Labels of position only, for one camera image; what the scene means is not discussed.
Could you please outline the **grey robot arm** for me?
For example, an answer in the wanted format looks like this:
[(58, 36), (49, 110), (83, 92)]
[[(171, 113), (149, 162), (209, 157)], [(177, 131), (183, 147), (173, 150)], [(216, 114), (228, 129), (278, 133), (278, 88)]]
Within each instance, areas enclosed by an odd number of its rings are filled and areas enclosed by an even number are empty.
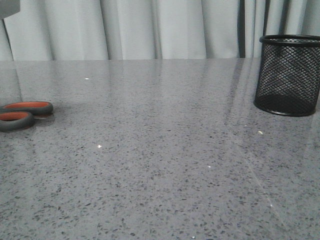
[(0, 19), (3, 20), (20, 11), (20, 0), (0, 0)]

